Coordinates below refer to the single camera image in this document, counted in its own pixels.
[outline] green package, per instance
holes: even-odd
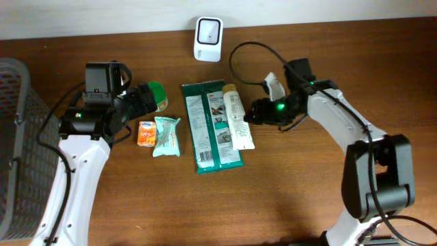
[[[220,80],[182,86],[198,174],[243,166],[240,151],[232,149],[224,85]]]

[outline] green can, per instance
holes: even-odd
[[[163,85],[155,81],[149,82],[149,88],[152,90],[153,95],[155,96],[156,105],[158,106],[156,112],[166,109],[169,104],[169,100],[167,99]]]

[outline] brown tabletop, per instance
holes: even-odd
[[[132,70],[133,85],[159,81],[167,91],[168,108],[133,120],[133,136],[112,150],[96,191],[89,245],[256,245],[317,237],[336,222],[343,210],[344,156],[313,120],[288,133],[251,126],[256,149],[242,152],[244,167],[196,173],[181,84],[237,83],[227,59],[235,45],[248,40],[269,44],[286,59],[308,57],[314,74],[335,81],[370,122],[406,135],[416,203],[402,214],[437,226],[435,18],[225,29],[219,63],[197,61],[193,40],[194,31],[172,31],[0,41],[0,57],[26,63],[32,86],[49,107],[84,80],[87,62],[116,59]],[[248,79],[275,72],[285,85],[281,64],[260,48],[244,49],[236,61]],[[266,96],[257,86],[237,88],[246,108]],[[137,146],[138,121],[156,115],[182,119],[179,158],[152,158],[153,148]],[[394,224],[412,239],[437,240],[419,225]],[[382,226],[378,235],[385,234]]]

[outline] brown bottle cap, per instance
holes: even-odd
[[[222,92],[225,94],[226,92],[236,92],[237,87],[234,84],[227,84],[223,86]]]

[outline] orange package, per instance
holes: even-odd
[[[138,128],[139,146],[153,147],[156,144],[156,124],[155,122],[140,122]]]

